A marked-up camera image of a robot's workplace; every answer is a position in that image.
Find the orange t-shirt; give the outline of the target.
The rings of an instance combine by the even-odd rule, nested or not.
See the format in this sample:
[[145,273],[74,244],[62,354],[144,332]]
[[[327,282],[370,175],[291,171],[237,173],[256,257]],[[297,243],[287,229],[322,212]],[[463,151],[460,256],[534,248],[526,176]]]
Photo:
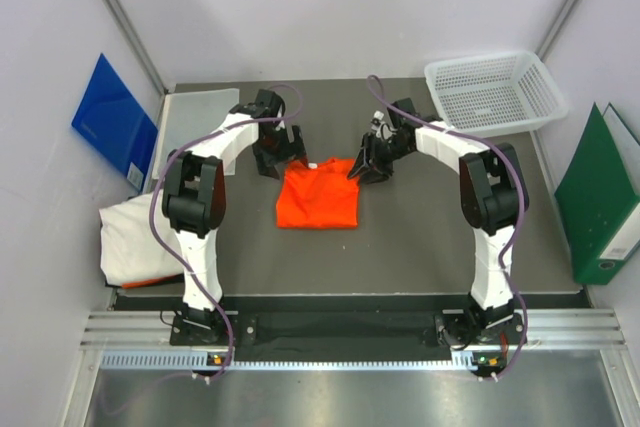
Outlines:
[[354,159],[329,158],[309,165],[291,162],[276,202],[281,229],[355,229],[359,184],[349,179]]

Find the white plastic basket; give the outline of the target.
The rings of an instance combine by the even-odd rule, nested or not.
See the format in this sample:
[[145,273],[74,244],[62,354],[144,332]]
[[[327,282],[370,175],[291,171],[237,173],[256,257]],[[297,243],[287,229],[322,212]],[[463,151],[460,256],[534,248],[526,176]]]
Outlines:
[[530,51],[432,62],[424,76],[444,122],[478,137],[532,132],[569,112],[548,68]]

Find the white t-shirt stack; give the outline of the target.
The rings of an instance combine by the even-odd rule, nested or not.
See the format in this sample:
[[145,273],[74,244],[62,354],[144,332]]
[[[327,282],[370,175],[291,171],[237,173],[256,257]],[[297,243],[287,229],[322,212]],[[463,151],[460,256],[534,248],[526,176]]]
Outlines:
[[151,194],[133,197],[99,210],[101,229],[100,268],[110,286],[134,288],[183,274],[183,266],[162,245],[175,252],[179,243],[161,206],[154,222],[161,237],[157,241],[149,226]]

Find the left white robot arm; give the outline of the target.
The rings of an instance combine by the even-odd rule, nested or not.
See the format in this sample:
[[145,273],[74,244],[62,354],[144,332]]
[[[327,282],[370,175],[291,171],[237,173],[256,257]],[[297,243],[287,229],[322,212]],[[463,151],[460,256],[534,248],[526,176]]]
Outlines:
[[178,240],[185,291],[176,310],[170,343],[222,345],[229,339],[220,312],[223,290],[217,268],[217,234],[226,213],[225,168],[252,149],[259,174],[279,178],[277,166],[307,161],[301,128],[276,114],[263,118],[246,109],[230,112],[207,138],[181,152],[164,179],[162,214]]

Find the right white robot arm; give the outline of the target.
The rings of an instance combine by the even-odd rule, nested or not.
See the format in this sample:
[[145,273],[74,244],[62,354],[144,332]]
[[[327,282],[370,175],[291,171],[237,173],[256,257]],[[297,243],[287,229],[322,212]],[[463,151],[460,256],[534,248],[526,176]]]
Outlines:
[[384,182],[393,175],[393,163],[414,152],[458,175],[461,210],[474,233],[475,272],[463,317],[443,324],[440,332],[458,350],[477,341],[490,342],[514,318],[510,283],[514,235],[528,207],[515,149],[510,144],[492,149],[442,122],[405,124],[388,135],[383,133],[386,127],[385,122],[375,121],[363,136],[347,178],[360,185]]

